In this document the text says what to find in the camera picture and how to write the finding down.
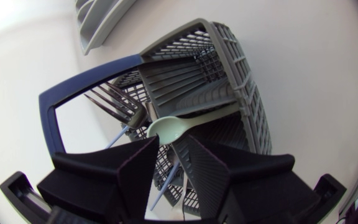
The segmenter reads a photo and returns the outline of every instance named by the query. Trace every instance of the metal fork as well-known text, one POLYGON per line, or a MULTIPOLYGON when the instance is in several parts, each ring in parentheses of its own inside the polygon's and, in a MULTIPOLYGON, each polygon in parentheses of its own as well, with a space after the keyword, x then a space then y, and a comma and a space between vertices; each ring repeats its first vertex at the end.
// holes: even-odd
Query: metal fork
POLYGON ((104 106, 103 104, 101 104, 94 98, 88 96, 87 94, 84 95, 102 110, 115 117, 120 122, 126 124, 128 127, 133 129, 140 128, 147 119, 147 111, 146 108, 142 105, 142 103, 135 100, 129 94, 124 93, 120 88, 108 82, 104 84, 109 87, 108 90, 101 85, 99 85, 98 88, 105 92, 107 95, 109 95, 113 100, 107 99, 105 96, 98 93, 97 91, 94 91, 93 89, 91 89, 91 92, 112 107, 114 107, 120 114, 114 112, 113 110, 110 110, 107 106, 104 106))

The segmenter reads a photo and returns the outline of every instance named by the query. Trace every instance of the basket handle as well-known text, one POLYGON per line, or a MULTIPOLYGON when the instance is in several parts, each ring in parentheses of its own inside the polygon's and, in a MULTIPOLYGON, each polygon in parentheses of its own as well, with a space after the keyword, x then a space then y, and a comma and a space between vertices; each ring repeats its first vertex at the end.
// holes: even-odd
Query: basket handle
POLYGON ((66 152, 56 119, 56 108, 141 63, 142 59, 139 54, 124 57, 71 77, 41 93, 39 96, 40 116, 49 154, 66 152))

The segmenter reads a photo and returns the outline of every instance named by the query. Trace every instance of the gray dish rack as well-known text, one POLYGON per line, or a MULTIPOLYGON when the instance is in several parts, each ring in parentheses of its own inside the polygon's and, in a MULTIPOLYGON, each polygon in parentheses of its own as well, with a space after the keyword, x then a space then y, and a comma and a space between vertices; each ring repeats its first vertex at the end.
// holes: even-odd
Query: gray dish rack
MULTIPOLYGON (((238 149, 271 154, 269 127, 258 88, 245 55, 230 29, 204 19, 191 21, 165 35, 140 53, 145 62, 127 71, 113 84, 139 101, 152 102, 159 118, 190 118, 238 102, 240 110, 225 118, 197 126, 172 144, 160 146, 154 184, 159 190, 172 165, 166 158, 173 148, 190 183, 193 177, 188 135, 238 149)), ((129 130, 131 141, 145 138, 147 125, 129 130)), ((164 196, 171 205, 181 186, 169 185, 164 196)), ((185 197, 185 212, 199 215, 194 189, 185 197)))

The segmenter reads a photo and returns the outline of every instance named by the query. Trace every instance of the plastic spoon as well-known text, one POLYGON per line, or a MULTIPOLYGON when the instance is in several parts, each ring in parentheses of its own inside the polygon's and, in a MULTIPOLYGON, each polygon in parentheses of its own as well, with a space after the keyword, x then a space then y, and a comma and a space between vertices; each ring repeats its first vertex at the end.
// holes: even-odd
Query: plastic spoon
POLYGON ((239 110, 238 103, 225 106, 216 111, 203 114, 201 116, 183 119, 175 116, 166 116, 154 121, 147 129, 147 137, 155 136, 158 134, 160 138, 160 145, 170 144, 177 140, 183 133, 190 128, 222 118, 239 110))

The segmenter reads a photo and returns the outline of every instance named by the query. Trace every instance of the black plastic part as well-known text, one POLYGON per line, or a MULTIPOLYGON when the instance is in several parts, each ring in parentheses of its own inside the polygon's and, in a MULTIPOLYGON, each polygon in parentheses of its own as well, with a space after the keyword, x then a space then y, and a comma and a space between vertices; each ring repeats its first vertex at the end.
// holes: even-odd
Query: black plastic part
POLYGON ((38 190, 47 203, 92 221, 143 219, 157 151, 154 137, 87 154, 57 153, 55 170, 38 190))
POLYGON ((42 130, 51 156, 55 152, 65 152, 56 119, 56 108, 141 63, 142 59, 138 54, 124 57, 71 77, 40 94, 42 130))
POLYGON ((338 204, 346 192, 346 188, 334 177, 325 174, 320 177, 314 192, 321 198, 310 214, 301 223, 318 223, 338 204))
POLYGON ((202 218, 216 217, 231 184, 292 170, 294 158, 262 156, 190 136, 190 161, 202 218))
POLYGON ((311 190, 291 155, 265 156, 190 136, 202 218, 219 223, 318 223, 345 188, 329 174, 311 190))
POLYGON ((81 216, 75 215, 74 213, 68 212, 58 206, 54 206, 52 213, 47 221, 47 224, 97 224, 97 222, 87 220, 81 216))
POLYGON ((48 220, 49 213, 41 209, 34 203, 26 200, 26 195, 33 191, 25 174, 17 171, 10 176, 1 185, 0 189, 12 203, 12 205, 20 212, 30 223, 45 223, 48 220))
POLYGON ((129 224, 219 224, 219 222, 213 218, 204 220, 190 220, 190 221, 157 221, 157 220, 131 220, 129 224))

